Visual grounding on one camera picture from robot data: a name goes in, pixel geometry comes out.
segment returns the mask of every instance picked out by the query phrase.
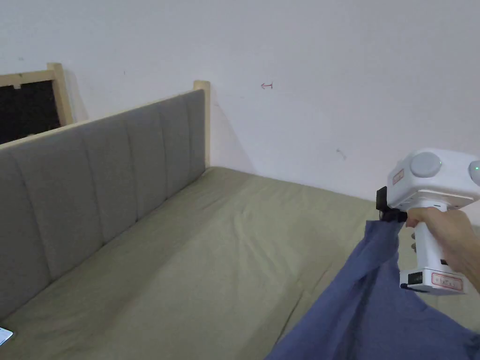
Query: hand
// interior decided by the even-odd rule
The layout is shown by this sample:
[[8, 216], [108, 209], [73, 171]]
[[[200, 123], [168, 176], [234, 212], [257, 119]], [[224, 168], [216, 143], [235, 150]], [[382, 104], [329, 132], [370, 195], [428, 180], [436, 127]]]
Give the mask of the hand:
[[435, 207], [410, 209], [407, 227], [414, 228], [419, 222], [427, 225], [442, 247], [445, 260], [454, 271], [467, 275], [467, 268], [480, 262], [480, 241], [464, 212], [441, 212]]

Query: gray round button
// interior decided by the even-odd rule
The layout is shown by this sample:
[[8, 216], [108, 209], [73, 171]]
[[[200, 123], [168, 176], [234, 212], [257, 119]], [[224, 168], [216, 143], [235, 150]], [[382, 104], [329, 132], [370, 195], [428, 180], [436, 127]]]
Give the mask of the gray round button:
[[473, 182], [480, 186], [480, 160], [472, 161], [468, 167]]
[[410, 170], [418, 178], [431, 178], [435, 176], [442, 162], [434, 153], [424, 152], [415, 155], [410, 161]]

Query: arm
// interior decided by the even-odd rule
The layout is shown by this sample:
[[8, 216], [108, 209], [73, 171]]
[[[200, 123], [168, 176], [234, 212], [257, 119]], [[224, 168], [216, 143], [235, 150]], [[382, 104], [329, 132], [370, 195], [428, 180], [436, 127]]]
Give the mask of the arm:
[[407, 227], [415, 227], [419, 222], [427, 224], [450, 267], [463, 273], [480, 293], [480, 240], [467, 215], [460, 210], [443, 213], [434, 207], [410, 209]]

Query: white handheld device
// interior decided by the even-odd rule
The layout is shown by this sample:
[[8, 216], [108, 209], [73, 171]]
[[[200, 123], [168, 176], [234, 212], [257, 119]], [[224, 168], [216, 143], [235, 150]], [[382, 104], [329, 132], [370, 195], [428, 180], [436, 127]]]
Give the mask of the white handheld device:
[[[414, 207], [459, 209], [480, 199], [480, 159], [427, 148], [409, 154], [388, 175], [386, 202], [406, 212]], [[468, 281], [454, 272], [425, 223], [415, 227], [417, 268], [400, 273], [400, 286], [433, 295], [465, 294]]]

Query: black clamp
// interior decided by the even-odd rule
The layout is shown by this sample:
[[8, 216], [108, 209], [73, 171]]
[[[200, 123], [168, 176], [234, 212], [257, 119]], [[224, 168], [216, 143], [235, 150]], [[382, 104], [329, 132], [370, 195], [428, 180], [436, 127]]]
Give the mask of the black clamp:
[[377, 190], [376, 209], [380, 211], [380, 220], [386, 222], [397, 221], [403, 223], [407, 220], [407, 213], [398, 209], [392, 209], [387, 205], [387, 187]]

